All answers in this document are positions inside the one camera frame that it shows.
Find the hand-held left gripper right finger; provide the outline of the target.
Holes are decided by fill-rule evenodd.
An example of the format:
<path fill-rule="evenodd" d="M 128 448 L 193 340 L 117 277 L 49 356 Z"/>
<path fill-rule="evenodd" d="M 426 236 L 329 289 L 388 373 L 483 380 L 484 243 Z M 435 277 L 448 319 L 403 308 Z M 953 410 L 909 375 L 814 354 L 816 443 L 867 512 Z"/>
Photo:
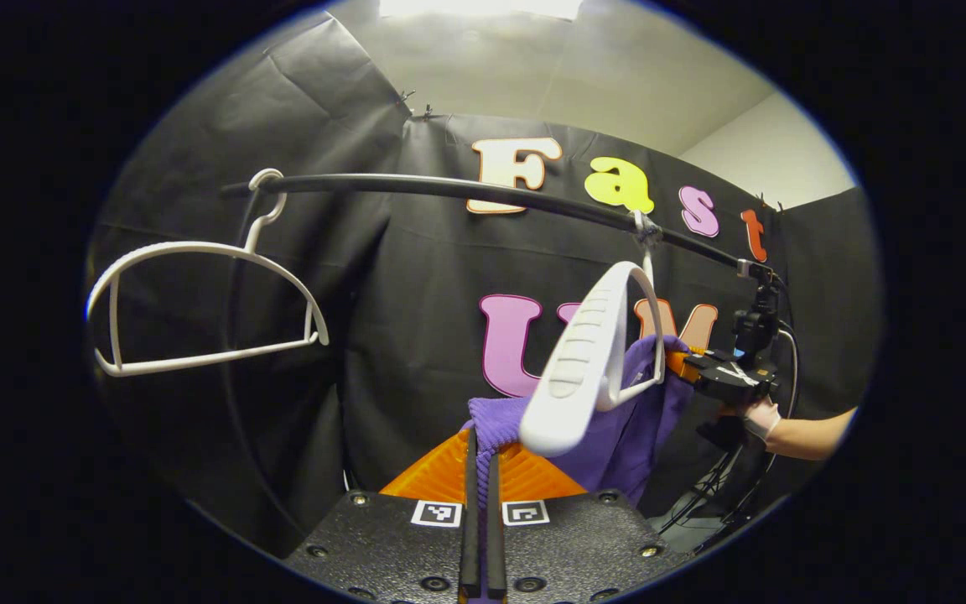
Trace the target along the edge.
<path fill-rule="evenodd" d="M 500 604 L 603 604 L 690 560 L 624 493 L 587 491 L 521 444 L 500 448 L 490 472 L 486 593 Z"/>

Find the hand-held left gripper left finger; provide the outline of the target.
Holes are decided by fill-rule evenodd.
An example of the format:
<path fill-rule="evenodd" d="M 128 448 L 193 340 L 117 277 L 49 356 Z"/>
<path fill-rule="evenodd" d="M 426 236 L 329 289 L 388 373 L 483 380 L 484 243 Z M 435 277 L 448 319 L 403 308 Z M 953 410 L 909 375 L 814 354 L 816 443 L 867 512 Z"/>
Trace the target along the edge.
<path fill-rule="evenodd" d="M 285 566 L 350 604 L 466 604 L 480 592 L 475 453 L 461 430 L 386 488 L 349 491 Z"/>

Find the purple knit garment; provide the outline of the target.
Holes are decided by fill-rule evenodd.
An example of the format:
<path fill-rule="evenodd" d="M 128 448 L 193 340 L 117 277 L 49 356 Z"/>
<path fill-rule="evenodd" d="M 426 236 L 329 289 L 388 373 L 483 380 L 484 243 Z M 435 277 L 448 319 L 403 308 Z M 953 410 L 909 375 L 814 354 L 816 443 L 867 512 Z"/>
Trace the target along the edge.
<path fill-rule="evenodd" d="M 548 461 L 586 491 L 616 489 L 637 504 L 647 488 L 656 456 L 693 401 L 693 386 L 666 371 L 663 383 L 606 412 L 594 412 L 582 440 Z M 476 467 L 488 473 L 491 454 L 517 442 L 529 398 L 472 398 L 461 429 L 478 437 Z"/>

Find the white plastic hanger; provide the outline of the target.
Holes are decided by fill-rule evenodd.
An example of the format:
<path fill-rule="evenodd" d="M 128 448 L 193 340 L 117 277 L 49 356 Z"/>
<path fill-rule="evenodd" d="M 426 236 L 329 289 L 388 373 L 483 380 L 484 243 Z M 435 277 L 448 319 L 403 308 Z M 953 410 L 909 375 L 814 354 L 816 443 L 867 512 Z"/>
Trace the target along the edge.
<path fill-rule="evenodd" d="M 219 366 L 219 364 L 223 363 L 272 355 L 272 353 L 277 352 L 292 351 L 292 349 L 303 349 L 311 346 L 330 346 L 332 336 L 330 336 L 330 330 L 327 328 L 325 315 L 319 309 L 318 301 L 314 295 L 311 294 L 298 276 L 288 271 L 283 265 L 257 252 L 258 240 L 260 240 L 264 228 L 278 221 L 278 218 L 283 214 L 287 199 L 288 195 L 281 192 L 281 194 L 277 195 L 275 206 L 250 223 L 244 245 L 233 246 L 207 241 L 154 243 L 134 249 L 134 251 L 122 255 L 114 263 L 111 263 L 110 267 L 93 284 L 86 302 L 85 317 L 91 318 L 96 303 L 103 297 L 104 292 L 110 295 L 110 298 L 108 298 L 108 317 L 110 317 L 111 358 L 107 359 L 99 348 L 93 348 L 93 358 L 96 360 L 97 367 L 105 375 L 112 376 L 112 378 L 133 378 L 133 376 L 184 371 L 189 370 L 189 368 Z M 222 256 L 257 265 L 257 267 L 265 268 L 265 270 L 278 275 L 279 278 L 288 282 L 295 290 L 298 290 L 305 299 L 305 325 L 303 335 L 298 340 L 280 341 L 280 343 L 254 346 L 245 349 L 231 348 L 229 351 L 204 353 L 204 355 L 153 361 L 124 361 L 122 359 L 122 338 L 120 337 L 118 319 L 118 300 L 120 290 L 122 290 L 122 276 L 124 272 L 133 268 L 134 265 L 146 263 L 146 261 L 153 260 L 154 258 L 173 255 Z"/>
<path fill-rule="evenodd" d="M 549 356 L 520 423 L 520 442 L 538 456 L 561 456 L 583 439 L 594 412 L 632 400 L 666 377 L 666 348 L 651 249 L 641 263 L 615 263 L 580 302 Z M 656 330 L 649 378 L 621 386 L 629 310 L 627 286 L 639 286 Z"/>

